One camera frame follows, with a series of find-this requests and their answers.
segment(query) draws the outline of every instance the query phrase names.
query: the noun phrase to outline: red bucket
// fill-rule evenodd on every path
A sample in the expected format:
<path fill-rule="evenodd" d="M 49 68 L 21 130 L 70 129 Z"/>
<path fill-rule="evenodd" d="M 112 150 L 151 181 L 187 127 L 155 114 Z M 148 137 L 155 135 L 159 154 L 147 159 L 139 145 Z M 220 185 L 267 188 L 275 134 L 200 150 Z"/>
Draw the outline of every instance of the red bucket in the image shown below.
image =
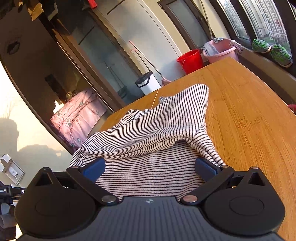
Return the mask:
<path fill-rule="evenodd" d="M 182 65 L 182 69 L 186 74 L 190 74 L 204 66 L 199 49 L 191 50 L 183 54 L 177 58 L 177 61 Z"/>

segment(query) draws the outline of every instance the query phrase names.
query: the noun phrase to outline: blue gripper pad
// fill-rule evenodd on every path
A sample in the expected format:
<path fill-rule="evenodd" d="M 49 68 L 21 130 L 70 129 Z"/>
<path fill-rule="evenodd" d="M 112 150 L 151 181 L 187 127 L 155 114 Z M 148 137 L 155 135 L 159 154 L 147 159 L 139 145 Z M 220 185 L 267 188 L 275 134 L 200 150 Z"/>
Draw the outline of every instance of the blue gripper pad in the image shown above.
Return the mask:
<path fill-rule="evenodd" d="M 105 172 L 105 159 L 99 157 L 81 168 L 83 176 L 95 182 Z"/>
<path fill-rule="evenodd" d="M 221 172 L 221 169 L 207 161 L 205 158 L 199 157 L 195 160 L 195 171 L 205 182 L 207 182 Z"/>

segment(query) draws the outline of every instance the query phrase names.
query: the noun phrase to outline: window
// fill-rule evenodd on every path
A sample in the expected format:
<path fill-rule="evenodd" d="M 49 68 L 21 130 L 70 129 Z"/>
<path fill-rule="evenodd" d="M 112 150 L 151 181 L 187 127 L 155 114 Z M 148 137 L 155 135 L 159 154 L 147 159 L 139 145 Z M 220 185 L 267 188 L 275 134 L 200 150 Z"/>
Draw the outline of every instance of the window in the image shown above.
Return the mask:
<path fill-rule="evenodd" d="M 258 38 L 271 46 L 278 43 L 291 53 L 284 24 L 273 0 L 240 1 L 254 25 Z"/>
<path fill-rule="evenodd" d="M 210 31 L 202 14 L 191 0 L 161 0 L 168 14 L 191 49 L 201 48 L 210 40 Z"/>
<path fill-rule="evenodd" d="M 244 39 L 249 39 L 248 34 L 244 28 L 244 25 L 242 24 L 242 21 L 240 20 L 239 15 L 237 14 L 230 0 L 218 0 L 218 1 L 223 7 L 226 13 L 226 16 L 228 17 L 236 35 Z"/>

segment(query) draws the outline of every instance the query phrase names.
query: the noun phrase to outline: red object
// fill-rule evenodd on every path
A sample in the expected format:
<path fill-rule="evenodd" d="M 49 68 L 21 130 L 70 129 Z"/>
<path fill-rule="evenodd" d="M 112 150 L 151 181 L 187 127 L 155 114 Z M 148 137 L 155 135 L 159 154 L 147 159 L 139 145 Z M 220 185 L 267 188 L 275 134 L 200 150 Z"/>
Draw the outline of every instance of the red object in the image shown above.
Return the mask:
<path fill-rule="evenodd" d="M 289 104 L 288 106 L 296 114 L 296 104 Z"/>
<path fill-rule="evenodd" d="M 177 61 L 182 65 L 182 69 L 186 74 L 190 74 L 204 66 L 199 49 L 191 50 L 183 54 L 177 58 Z"/>
<path fill-rule="evenodd" d="M 95 9 L 98 5 L 96 4 L 95 0 L 88 0 L 91 9 Z"/>

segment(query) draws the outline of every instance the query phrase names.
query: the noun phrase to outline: screw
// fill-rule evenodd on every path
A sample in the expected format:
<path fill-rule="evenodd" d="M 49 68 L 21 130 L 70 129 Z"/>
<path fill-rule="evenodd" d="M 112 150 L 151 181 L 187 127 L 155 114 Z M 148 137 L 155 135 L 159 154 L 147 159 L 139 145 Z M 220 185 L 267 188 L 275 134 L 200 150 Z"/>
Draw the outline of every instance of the screw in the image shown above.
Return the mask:
<path fill-rule="evenodd" d="M 197 198 L 197 196 L 194 196 L 194 195 L 186 195 L 183 197 L 183 200 L 185 202 L 193 203 L 193 202 L 196 202 L 198 200 L 198 198 Z"/>
<path fill-rule="evenodd" d="M 116 201 L 116 197 L 115 196 L 111 196 L 111 195 L 106 195 L 102 197 L 102 201 L 106 202 L 106 203 L 113 203 Z"/>

